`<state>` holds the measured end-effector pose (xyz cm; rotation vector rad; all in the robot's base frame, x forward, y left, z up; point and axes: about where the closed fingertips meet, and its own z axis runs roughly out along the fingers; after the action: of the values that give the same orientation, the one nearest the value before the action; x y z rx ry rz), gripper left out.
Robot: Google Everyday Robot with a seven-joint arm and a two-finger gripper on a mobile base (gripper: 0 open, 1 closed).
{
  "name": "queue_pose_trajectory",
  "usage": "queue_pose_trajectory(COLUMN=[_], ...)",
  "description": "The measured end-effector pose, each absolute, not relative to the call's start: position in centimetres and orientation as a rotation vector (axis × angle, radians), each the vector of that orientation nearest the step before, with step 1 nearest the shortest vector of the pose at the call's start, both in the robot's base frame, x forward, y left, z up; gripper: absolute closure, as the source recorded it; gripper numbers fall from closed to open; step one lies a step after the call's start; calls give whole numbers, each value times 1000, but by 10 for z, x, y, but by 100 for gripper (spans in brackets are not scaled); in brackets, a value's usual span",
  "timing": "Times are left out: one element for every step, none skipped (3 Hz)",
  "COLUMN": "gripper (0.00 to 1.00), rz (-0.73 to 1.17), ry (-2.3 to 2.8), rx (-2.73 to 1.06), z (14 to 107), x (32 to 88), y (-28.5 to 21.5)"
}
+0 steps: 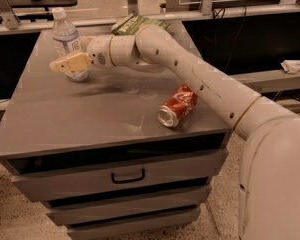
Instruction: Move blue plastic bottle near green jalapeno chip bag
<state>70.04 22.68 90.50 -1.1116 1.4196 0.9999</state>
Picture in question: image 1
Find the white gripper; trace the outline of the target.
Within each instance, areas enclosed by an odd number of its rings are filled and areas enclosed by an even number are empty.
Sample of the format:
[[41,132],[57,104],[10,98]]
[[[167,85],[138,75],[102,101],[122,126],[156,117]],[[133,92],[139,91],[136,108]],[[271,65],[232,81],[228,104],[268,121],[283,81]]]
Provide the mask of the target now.
[[87,45],[89,55],[85,52],[68,54],[52,61],[49,64],[50,69],[61,73],[81,72],[87,70],[92,62],[98,68],[111,69],[114,67],[110,55],[111,35],[82,36],[81,40],[90,41]]

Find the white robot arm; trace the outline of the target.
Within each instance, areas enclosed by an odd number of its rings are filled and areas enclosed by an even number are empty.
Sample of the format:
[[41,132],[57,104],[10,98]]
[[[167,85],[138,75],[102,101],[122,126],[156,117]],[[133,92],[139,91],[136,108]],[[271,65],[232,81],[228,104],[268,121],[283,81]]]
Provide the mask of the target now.
[[128,66],[174,72],[245,142],[240,164],[239,239],[300,240],[300,116],[185,50],[163,28],[98,36],[55,71]]

